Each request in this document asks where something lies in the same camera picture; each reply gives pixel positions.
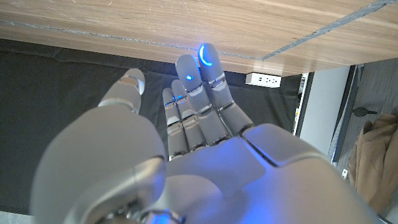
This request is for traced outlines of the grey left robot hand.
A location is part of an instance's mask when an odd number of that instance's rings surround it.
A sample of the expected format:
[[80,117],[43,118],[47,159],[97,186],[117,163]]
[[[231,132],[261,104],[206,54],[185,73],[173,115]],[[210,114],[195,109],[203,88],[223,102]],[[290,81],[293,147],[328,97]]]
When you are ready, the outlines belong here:
[[218,53],[182,55],[163,93],[168,142],[128,70],[63,129],[35,172],[36,223],[377,223],[324,155],[234,102]]

